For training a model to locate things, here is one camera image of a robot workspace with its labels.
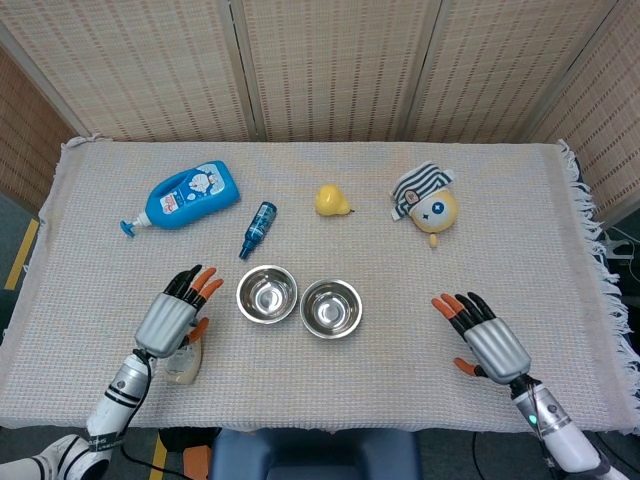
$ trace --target orange fingertip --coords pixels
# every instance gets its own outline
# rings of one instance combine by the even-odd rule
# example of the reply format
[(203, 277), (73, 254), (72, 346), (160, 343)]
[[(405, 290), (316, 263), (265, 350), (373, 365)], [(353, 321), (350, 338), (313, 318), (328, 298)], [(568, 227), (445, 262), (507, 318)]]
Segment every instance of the orange fingertip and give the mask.
[(447, 305), (449, 305), (454, 312), (460, 313), (462, 310), (464, 310), (464, 305), (462, 305), (455, 297), (452, 297), (448, 293), (443, 293), (440, 296), (445, 302), (447, 302)]
[(466, 373), (467, 375), (471, 375), (472, 377), (476, 376), (476, 372), (475, 372), (475, 365), (471, 365), (469, 362), (466, 362), (465, 360), (463, 360), (460, 357), (456, 357), (453, 359), (453, 363), (456, 364), (456, 367), (458, 367), (460, 370), (462, 370), (464, 373)]
[(209, 285), (207, 285), (202, 289), (202, 292), (200, 292), (200, 295), (204, 297), (205, 300), (209, 300), (209, 297), (213, 295), (213, 292), (215, 292), (218, 288), (220, 288), (223, 283), (224, 283), (224, 280), (222, 280), (221, 278), (214, 280), (213, 282), (211, 282)]
[(196, 278), (196, 281), (193, 282), (193, 285), (191, 285), (191, 288), (193, 288), (196, 292), (199, 292), (202, 287), (204, 287), (204, 284), (207, 283), (207, 281), (209, 281), (209, 279), (216, 273), (216, 269), (211, 267), (211, 268), (207, 268), (204, 272), (202, 272), (200, 274), (200, 276), (198, 278)]
[(205, 330), (207, 329), (207, 327), (209, 326), (209, 319), (207, 317), (204, 317), (202, 320), (200, 320), (200, 322), (198, 323), (198, 325), (196, 326), (196, 328), (194, 328), (188, 335), (187, 337), (189, 338), (189, 343), (193, 343), (196, 340), (198, 340), (202, 335), (204, 335)]
[(442, 300), (440, 300), (439, 298), (432, 298), (431, 299), (431, 305), (433, 305), (434, 307), (436, 307), (436, 309), (442, 314), (444, 315), (444, 317), (447, 320), (451, 320), (453, 317), (456, 316), (456, 312), (454, 312), (453, 310), (451, 310), (451, 308), (449, 307), (449, 305), (447, 305), (446, 303), (444, 303)]

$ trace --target striped hat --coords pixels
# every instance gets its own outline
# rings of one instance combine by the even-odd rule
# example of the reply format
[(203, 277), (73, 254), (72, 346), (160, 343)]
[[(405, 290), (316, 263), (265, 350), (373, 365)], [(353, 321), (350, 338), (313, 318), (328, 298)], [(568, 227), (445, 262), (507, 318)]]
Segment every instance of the striped hat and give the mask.
[(391, 198), (396, 207), (391, 211), (394, 220), (400, 220), (423, 198), (446, 187), (453, 182), (451, 170), (442, 171), (431, 162), (425, 162), (418, 168), (405, 173), (393, 188)]

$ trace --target yellow tape line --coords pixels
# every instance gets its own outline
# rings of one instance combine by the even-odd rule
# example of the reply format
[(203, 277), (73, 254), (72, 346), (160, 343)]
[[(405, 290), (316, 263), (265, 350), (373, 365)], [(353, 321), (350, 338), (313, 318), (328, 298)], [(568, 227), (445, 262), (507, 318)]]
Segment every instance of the yellow tape line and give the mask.
[[(153, 465), (156, 467), (164, 468), (164, 464), (167, 461), (167, 449), (164, 448), (160, 435), (156, 437), (156, 450), (153, 452)], [(151, 469), (149, 474), (149, 480), (162, 480), (162, 472)]]
[(22, 245), (20, 245), (20, 249), (18, 250), (18, 255), (16, 255), (16, 259), (14, 260), (13, 266), (11, 267), (11, 271), (9, 272), (7, 283), (4, 284), (5, 290), (16, 289), (16, 285), (18, 284), (18, 280), (20, 279), (20, 272), (22, 271), (22, 266), (24, 265), (24, 262), (27, 259), (27, 255), (29, 255), (29, 249), (31, 249), (31, 244), (33, 243), (33, 239), (36, 238), (38, 225), (39, 225), (38, 222), (35, 221), (34, 219), (31, 219), (31, 221), (29, 222), (27, 231), (25, 232), (24, 238), (22, 239)]

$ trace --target robotic arm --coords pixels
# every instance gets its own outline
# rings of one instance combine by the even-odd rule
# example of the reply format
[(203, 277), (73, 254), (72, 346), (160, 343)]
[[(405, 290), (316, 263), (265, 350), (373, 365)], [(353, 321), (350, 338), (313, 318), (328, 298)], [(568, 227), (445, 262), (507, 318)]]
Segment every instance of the robotic arm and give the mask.
[(627, 479), (611, 467), (542, 382), (528, 375), (531, 357), (482, 298), (472, 292), (468, 298), (443, 294), (431, 303), (467, 342), (479, 362), (471, 365), (456, 358), (456, 366), (468, 375), (509, 385), (513, 403), (549, 454), (545, 460), (554, 478)]
[(124, 361), (87, 420), (89, 440), (68, 435), (31, 458), (0, 465), (0, 480), (98, 480), (122, 444), (129, 423), (144, 402), (156, 360), (173, 355), (204, 333), (208, 319), (196, 315), (223, 283), (205, 270), (191, 285), (202, 265), (180, 272), (159, 294), (138, 327), (138, 348)]

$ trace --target beige partition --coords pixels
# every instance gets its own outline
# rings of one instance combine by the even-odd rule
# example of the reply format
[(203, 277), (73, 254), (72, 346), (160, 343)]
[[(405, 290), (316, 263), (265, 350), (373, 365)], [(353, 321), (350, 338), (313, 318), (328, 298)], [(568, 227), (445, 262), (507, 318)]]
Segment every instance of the beige partition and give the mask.
[(522, 121), (613, 3), (444, 0), (406, 138), (518, 141)]
[(249, 138), (214, 1), (1, 0), (0, 15), (90, 132)]
[(0, 190), (37, 212), (73, 131), (0, 49)]
[(557, 137), (578, 155), (598, 218), (640, 206), (640, 0), (625, 2), (531, 139)]
[(438, 3), (232, 2), (244, 7), (267, 139), (394, 140)]

